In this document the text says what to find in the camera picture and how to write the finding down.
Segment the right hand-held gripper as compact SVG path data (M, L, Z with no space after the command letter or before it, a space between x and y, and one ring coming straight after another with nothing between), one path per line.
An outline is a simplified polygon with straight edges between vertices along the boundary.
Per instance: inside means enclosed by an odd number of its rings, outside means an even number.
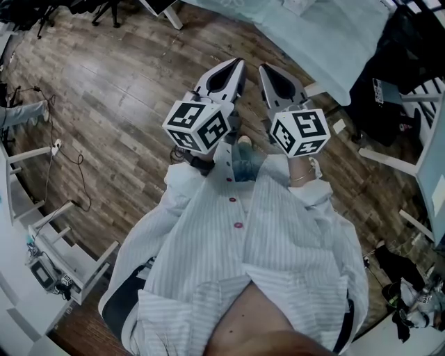
M261 96L267 107L269 141L287 157L316 154L330 139L330 130L320 108L298 105L307 100L301 82L282 68L263 63L259 66Z

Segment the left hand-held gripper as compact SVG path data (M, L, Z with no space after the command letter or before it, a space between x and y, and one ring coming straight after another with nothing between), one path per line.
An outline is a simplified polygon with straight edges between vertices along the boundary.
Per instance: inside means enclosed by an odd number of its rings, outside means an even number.
M175 145L192 152L208 153L232 130L229 116L242 96L246 81L245 61L226 60L205 72L194 91L214 102L176 101L162 124Z

